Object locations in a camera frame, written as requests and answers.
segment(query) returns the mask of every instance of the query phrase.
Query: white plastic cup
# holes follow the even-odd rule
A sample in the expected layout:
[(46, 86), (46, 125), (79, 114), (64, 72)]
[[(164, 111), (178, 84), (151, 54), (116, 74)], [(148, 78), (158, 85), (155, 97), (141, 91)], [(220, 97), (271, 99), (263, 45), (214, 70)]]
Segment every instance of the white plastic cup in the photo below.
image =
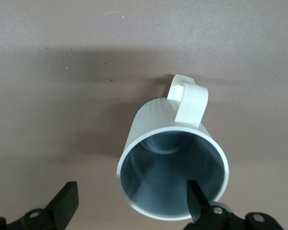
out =
[(202, 125), (208, 90), (175, 75), (168, 97), (137, 112), (117, 168), (119, 187), (138, 212), (160, 220), (191, 218), (187, 181), (197, 180), (209, 201), (228, 183), (228, 162)]

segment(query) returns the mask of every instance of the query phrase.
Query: mug handle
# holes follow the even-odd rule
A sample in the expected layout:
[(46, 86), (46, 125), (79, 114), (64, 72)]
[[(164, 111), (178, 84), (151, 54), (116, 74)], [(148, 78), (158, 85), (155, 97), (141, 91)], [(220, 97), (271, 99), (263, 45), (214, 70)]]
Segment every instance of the mug handle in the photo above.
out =
[(208, 103), (208, 89), (192, 78), (176, 74), (168, 92), (168, 100), (180, 102), (175, 122), (199, 126)]

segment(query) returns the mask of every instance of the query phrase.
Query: mug rim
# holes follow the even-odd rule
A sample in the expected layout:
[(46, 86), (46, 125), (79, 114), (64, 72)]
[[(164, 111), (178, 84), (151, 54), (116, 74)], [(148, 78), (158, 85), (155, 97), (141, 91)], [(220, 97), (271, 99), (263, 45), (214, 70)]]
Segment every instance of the mug rim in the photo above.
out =
[(126, 193), (124, 192), (123, 188), (122, 188), (122, 184), (121, 184), (121, 179), (120, 179), (120, 172), (121, 172), (121, 168), (123, 165), (123, 162), (125, 161), (125, 158), (127, 157), (128, 153), (138, 144), (140, 143), (142, 140), (158, 134), (158, 133), (163, 133), (163, 132), (168, 132), (168, 131), (182, 131), (182, 132), (188, 132), (188, 133), (192, 133), (195, 135), (198, 135), (202, 138), (204, 138), (205, 140), (207, 140), (210, 144), (213, 145), (213, 147), (217, 150), (217, 152), (219, 153), (222, 162), (223, 162), (223, 166), (224, 166), (224, 177), (223, 177), (223, 183), (222, 186), (220, 187), (218, 193), (216, 194), (216, 196), (212, 199), (212, 201), (218, 201), (221, 196), (223, 195), (223, 193), (225, 192), (225, 189), (227, 187), (228, 184), (228, 179), (229, 179), (229, 165), (228, 165), (228, 161), (227, 158), (225, 156), (224, 151), (221, 149), (221, 147), (217, 144), (216, 141), (214, 141), (209, 135), (191, 128), (191, 127), (184, 127), (184, 126), (167, 126), (167, 127), (161, 127), (161, 128), (157, 128), (154, 130), (151, 130), (149, 132), (146, 132), (145, 134), (139, 136), (137, 139), (135, 139), (128, 147), (126, 147), (123, 151), (123, 154), (119, 160), (118, 163), (118, 167), (117, 167), (117, 180), (118, 180), (118, 184), (119, 184), (119, 188), (123, 194), (123, 196), (125, 197), (125, 199), (127, 200), (127, 202), (129, 203), (129, 205), (134, 208), (136, 211), (140, 212), (141, 214), (154, 218), (154, 219), (158, 219), (158, 220), (170, 220), (170, 221), (175, 221), (175, 220), (184, 220), (184, 219), (189, 219), (191, 218), (190, 214), (186, 214), (186, 215), (177, 215), (177, 216), (166, 216), (166, 215), (160, 215), (160, 214), (156, 214), (156, 213), (151, 213), (148, 212), (146, 210), (144, 210), (143, 208), (139, 207), (137, 204), (135, 204), (134, 202), (132, 202), (128, 196), (126, 195)]

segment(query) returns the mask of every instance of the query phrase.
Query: gray surface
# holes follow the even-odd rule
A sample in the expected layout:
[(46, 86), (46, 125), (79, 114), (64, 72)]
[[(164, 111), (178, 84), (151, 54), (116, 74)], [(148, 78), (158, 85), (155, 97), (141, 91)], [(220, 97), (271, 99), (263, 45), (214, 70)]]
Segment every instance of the gray surface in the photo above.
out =
[(182, 229), (134, 211), (115, 176), (136, 111), (175, 73), (209, 90), (221, 201), (288, 230), (288, 1), (0, 1), (0, 215), (77, 180), (68, 229)]

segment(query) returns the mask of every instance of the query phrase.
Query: white mug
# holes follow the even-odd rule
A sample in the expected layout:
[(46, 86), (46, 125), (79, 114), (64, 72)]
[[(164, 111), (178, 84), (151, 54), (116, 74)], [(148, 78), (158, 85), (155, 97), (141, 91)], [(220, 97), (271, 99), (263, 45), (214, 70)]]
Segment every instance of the white mug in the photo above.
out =
[(197, 180), (209, 201), (228, 183), (223, 150), (202, 125), (208, 90), (175, 75), (167, 98), (137, 112), (117, 168), (121, 192), (138, 212), (160, 220), (191, 218), (187, 181)]

